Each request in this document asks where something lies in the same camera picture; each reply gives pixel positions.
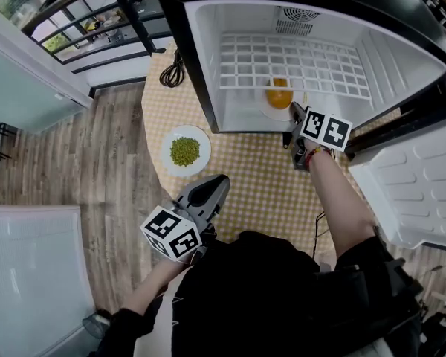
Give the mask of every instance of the checkered tablecloth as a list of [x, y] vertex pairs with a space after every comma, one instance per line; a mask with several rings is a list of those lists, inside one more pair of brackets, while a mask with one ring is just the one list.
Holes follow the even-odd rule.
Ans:
[[[287, 239], [311, 255], [315, 219], [323, 209], [310, 175], [293, 168], [290, 150], [282, 147], [280, 133], [213, 134], [188, 76], [173, 89], [158, 81], [161, 72], [172, 64], [174, 52], [172, 43], [165, 54], [153, 55], [142, 97], [147, 143], [161, 186], [176, 197], [190, 181], [224, 173], [230, 177], [231, 189], [213, 220], [220, 240], [230, 242], [244, 230], [255, 230]], [[160, 160], [165, 135], [183, 124], [203, 129], [212, 147], [208, 165], [188, 178], [171, 176]], [[339, 155], [337, 161], [351, 179], [345, 155]], [[325, 220], [319, 223], [321, 234], [327, 224]], [[317, 252], [332, 247], [329, 233], [317, 241]]]

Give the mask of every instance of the hand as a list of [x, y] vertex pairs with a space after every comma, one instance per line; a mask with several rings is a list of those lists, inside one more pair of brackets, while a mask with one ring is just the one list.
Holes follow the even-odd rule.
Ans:
[[304, 147], [307, 149], [307, 152], [311, 152], [317, 147], [320, 147], [320, 144], [317, 144], [315, 141], [304, 138]]

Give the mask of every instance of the black sleeve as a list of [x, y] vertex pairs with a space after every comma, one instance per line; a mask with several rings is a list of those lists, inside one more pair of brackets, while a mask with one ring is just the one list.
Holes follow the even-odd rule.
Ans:
[[[343, 253], [337, 261], [335, 269], [359, 265], [360, 268], [370, 267], [393, 260], [384, 242], [378, 237], [371, 237]], [[421, 335], [421, 316], [403, 324], [392, 331], [384, 339], [394, 356], [415, 357], [418, 355]]]
[[94, 357], [132, 357], [135, 341], [149, 332], [148, 321], [144, 316], [121, 309], [112, 316], [107, 330]]

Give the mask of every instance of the mini fridge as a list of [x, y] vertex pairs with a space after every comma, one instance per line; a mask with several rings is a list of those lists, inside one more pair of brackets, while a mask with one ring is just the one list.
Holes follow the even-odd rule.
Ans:
[[289, 131], [265, 90], [357, 128], [446, 74], [422, 0], [159, 1], [213, 132]]

